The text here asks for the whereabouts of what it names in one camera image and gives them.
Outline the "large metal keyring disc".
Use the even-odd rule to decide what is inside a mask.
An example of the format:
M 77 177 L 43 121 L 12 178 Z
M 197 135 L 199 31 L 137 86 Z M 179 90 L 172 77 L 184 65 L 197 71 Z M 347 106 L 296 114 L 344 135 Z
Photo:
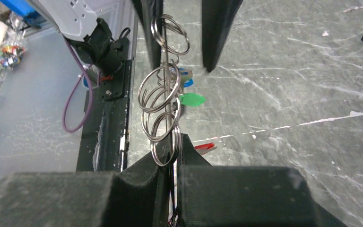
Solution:
M 183 85 L 178 63 L 190 50 L 185 29 L 172 16 L 163 14 L 150 23 L 154 40 L 159 44 L 159 66 L 143 79 L 138 89 L 141 126 L 150 141 L 154 163 L 165 175 L 165 227 L 178 227 L 175 162 L 182 149 L 179 120 L 182 105 L 179 96 Z

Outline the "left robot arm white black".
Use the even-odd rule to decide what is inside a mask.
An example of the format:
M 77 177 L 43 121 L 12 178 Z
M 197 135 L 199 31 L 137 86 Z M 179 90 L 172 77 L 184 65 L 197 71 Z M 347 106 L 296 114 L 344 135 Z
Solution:
M 122 59 L 110 41 L 109 26 L 83 0 L 30 0 L 29 4 L 60 30 L 83 62 L 109 75 L 120 69 Z M 163 19 L 169 17 L 163 14 L 161 0 L 134 0 L 132 4 L 144 29 L 151 67 L 156 69 L 161 60 Z M 241 4 L 241 0 L 201 2 L 202 60 L 208 73 L 217 65 Z

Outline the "red key tag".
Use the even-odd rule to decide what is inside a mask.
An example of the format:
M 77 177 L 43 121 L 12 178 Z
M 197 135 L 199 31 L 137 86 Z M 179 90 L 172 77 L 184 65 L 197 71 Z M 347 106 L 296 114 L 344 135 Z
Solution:
M 211 143 L 206 143 L 206 144 L 201 144 L 201 145 L 196 145 L 194 147 L 194 149 L 200 154 L 200 155 L 204 155 L 207 154 L 208 152 L 216 149 L 217 146 L 215 143 L 211 142 Z

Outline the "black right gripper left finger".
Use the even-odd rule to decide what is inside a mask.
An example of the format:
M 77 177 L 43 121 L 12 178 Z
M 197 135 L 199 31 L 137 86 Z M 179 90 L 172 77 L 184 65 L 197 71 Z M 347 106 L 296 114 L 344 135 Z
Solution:
M 120 173 L 16 173 L 0 180 L 0 227 L 151 227 L 159 167 L 146 154 Z

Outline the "blue key tag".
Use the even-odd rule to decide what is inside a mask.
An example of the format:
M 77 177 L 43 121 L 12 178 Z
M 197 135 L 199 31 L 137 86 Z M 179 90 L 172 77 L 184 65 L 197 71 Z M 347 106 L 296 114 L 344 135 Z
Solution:
M 179 72 L 181 75 L 181 81 L 183 87 L 190 87 L 193 85 L 193 73 L 191 70 L 185 69 L 185 68 L 179 68 Z

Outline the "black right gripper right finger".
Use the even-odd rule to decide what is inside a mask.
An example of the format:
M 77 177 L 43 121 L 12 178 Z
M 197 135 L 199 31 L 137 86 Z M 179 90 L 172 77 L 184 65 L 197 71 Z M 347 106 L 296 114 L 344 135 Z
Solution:
M 283 166 L 213 166 L 182 135 L 177 160 L 181 227 L 342 227 L 307 182 Z

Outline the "green key tag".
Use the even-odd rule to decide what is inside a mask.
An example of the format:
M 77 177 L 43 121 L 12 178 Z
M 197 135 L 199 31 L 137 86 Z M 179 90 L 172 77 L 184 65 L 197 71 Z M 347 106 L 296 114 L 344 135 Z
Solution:
M 184 93 L 179 96 L 181 105 L 199 106 L 206 101 L 206 98 L 196 93 Z

